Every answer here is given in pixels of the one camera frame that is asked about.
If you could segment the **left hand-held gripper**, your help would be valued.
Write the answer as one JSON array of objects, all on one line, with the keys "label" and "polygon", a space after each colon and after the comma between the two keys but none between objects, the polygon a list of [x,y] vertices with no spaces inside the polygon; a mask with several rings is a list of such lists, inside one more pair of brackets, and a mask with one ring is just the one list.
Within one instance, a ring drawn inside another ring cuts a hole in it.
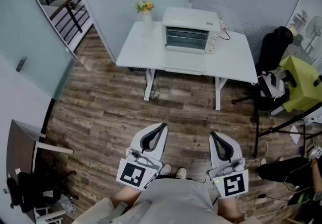
[{"label": "left hand-held gripper", "polygon": [[131,142],[131,148],[126,150],[126,157],[120,160],[116,181],[138,191],[146,190],[163,167],[159,160],[167,136],[166,123],[153,124],[139,131]]}]

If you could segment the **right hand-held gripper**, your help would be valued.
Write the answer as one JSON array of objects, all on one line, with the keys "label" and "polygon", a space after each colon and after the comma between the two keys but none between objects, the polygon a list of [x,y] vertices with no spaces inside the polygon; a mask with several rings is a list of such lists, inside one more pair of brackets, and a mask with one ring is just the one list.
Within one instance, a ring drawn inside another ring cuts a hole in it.
[{"label": "right hand-held gripper", "polygon": [[247,193],[249,171],[245,168],[239,144],[223,133],[212,131],[209,148],[213,168],[209,171],[209,177],[218,197],[230,198]]}]

